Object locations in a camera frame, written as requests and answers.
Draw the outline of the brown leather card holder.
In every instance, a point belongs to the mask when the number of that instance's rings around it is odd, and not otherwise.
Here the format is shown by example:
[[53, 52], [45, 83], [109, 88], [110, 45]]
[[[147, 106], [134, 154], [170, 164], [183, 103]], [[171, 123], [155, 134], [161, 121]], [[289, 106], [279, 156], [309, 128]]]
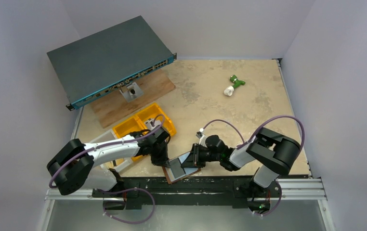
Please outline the brown leather card holder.
[[182, 168], [181, 164], [190, 155], [186, 152], [169, 161], [170, 167], [162, 167], [168, 184], [173, 184], [179, 180], [185, 179], [201, 171], [200, 168]]

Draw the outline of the black card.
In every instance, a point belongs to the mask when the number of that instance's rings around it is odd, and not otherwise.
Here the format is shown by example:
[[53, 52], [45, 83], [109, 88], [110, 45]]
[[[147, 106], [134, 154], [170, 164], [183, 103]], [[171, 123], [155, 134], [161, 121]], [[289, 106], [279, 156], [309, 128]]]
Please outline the black card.
[[181, 162], [178, 158], [170, 160], [170, 171], [173, 179], [179, 179], [186, 175], [186, 172], [181, 167]]

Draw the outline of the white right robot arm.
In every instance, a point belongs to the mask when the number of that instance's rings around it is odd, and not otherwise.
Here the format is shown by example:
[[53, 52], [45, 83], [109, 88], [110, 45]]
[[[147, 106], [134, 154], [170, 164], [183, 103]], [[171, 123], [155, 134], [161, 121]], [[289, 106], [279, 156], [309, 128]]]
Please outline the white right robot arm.
[[279, 176], [289, 174], [301, 152], [296, 140], [268, 128], [261, 128], [252, 142], [241, 148], [227, 146], [218, 135], [211, 135], [201, 144], [194, 143], [189, 156], [181, 163], [183, 168], [203, 168], [207, 162], [219, 162], [228, 171], [238, 171], [252, 161], [262, 166], [256, 171], [252, 182], [268, 186]]

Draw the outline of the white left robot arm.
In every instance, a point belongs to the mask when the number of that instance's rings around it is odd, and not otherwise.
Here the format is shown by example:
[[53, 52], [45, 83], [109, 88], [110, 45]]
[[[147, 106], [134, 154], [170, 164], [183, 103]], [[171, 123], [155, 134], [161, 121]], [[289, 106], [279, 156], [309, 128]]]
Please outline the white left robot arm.
[[155, 166], [166, 167], [168, 162], [169, 132], [162, 126], [153, 130], [134, 131], [126, 136], [99, 143], [82, 143], [72, 139], [48, 162], [51, 176], [49, 187], [57, 188], [61, 195], [69, 195], [84, 188], [86, 182], [92, 188], [109, 191], [118, 183], [118, 173], [105, 170], [109, 183], [99, 183], [93, 177], [93, 169], [110, 161], [137, 156], [150, 156]]

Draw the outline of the yellow bin with silver cards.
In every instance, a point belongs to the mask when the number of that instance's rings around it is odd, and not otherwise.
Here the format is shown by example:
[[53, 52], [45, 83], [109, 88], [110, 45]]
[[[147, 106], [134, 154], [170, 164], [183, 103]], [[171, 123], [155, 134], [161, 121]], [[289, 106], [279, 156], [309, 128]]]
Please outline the yellow bin with silver cards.
[[171, 136], [174, 136], [177, 133], [174, 123], [157, 103], [152, 103], [138, 111], [135, 116], [137, 116], [140, 123], [143, 125], [143, 128], [146, 129], [155, 127], [164, 117], [164, 123], [162, 125], [163, 128], [165, 128]]

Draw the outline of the yellow bin with black cards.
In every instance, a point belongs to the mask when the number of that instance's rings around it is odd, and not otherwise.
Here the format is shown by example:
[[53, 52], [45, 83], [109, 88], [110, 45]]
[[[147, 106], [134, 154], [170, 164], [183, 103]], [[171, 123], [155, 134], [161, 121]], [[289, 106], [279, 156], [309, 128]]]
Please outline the yellow bin with black cards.
[[122, 138], [131, 132], [140, 131], [143, 129], [147, 129], [143, 121], [138, 116], [133, 115], [125, 121], [114, 126], [112, 131], [117, 138]]

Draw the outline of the white bin with gold cards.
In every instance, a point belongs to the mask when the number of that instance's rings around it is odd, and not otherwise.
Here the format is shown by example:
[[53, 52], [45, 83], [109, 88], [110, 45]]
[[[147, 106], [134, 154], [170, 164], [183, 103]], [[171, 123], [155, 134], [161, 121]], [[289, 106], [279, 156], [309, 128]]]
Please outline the white bin with gold cards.
[[[101, 134], [100, 136], [92, 139], [91, 141], [89, 141], [89, 143], [100, 143], [100, 142], [105, 142], [105, 141], [111, 141], [111, 140], [115, 140], [117, 139], [117, 136], [115, 135], [115, 133], [113, 132], [113, 130], [107, 130], [105, 131], [103, 134]], [[131, 164], [133, 164], [133, 160], [131, 157], [125, 157], [122, 159], [117, 159], [117, 160], [111, 160], [109, 162], [106, 162], [104, 164], [101, 164], [101, 168], [102, 169], [114, 169], [117, 172], [122, 172], [124, 170], [127, 169], [127, 167], [129, 167]]]

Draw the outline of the plywood board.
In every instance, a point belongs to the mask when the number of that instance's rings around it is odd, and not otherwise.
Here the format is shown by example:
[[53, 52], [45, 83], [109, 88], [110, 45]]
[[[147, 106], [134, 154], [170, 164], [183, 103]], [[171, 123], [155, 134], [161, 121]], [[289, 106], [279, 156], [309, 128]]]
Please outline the plywood board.
[[134, 95], [126, 88], [116, 90], [89, 104], [103, 128], [133, 114], [175, 89], [167, 73], [157, 70], [134, 82], [138, 86]]

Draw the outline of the green and white plastic fitting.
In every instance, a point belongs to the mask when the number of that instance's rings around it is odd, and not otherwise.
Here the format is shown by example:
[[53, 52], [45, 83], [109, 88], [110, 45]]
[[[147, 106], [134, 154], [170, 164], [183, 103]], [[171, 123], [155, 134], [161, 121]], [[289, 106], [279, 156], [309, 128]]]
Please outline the green and white plastic fitting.
[[236, 75], [231, 75], [230, 78], [229, 78], [230, 82], [232, 82], [232, 85], [231, 86], [228, 86], [225, 90], [224, 90], [224, 95], [225, 96], [232, 96], [235, 89], [240, 87], [240, 86], [243, 86], [246, 84], [245, 81], [243, 80], [239, 80], [238, 77]]

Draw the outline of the black metal base rail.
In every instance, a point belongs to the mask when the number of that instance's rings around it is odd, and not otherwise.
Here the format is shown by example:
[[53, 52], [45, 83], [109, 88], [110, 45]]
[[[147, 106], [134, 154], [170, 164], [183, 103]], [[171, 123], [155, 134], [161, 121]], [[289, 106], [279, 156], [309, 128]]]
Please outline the black metal base rail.
[[267, 189], [252, 183], [251, 176], [188, 177], [168, 184], [163, 177], [124, 177], [110, 192], [92, 191], [93, 198], [122, 202], [126, 209], [144, 205], [230, 206], [267, 211], [282, 196], [277, 181]]

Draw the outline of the grey metal bracket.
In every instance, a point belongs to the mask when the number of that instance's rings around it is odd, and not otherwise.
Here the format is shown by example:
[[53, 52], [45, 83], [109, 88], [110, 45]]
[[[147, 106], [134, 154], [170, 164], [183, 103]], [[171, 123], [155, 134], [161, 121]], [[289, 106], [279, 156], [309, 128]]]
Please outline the grey metal bracket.
[[136, 82], [132, 82], [132, 83], [127, 84], [124, 87], [121, 87], [119, 89], [119, 92], [121, 93], [121, 95], [124, 97], [124, 99], [128, 103], [144, 95], [144, 92], [142, 91], [142, 89], [139, 87], [139, 85]]

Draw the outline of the grey network switch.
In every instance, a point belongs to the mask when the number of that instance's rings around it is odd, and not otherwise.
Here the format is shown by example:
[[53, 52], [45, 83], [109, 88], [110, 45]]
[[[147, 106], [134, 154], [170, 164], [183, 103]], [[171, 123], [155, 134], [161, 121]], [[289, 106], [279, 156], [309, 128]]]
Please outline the grey network switch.
[[69, 111], [177, 59], [142, 16], [49, 51], [47, 56], [65, 90]]

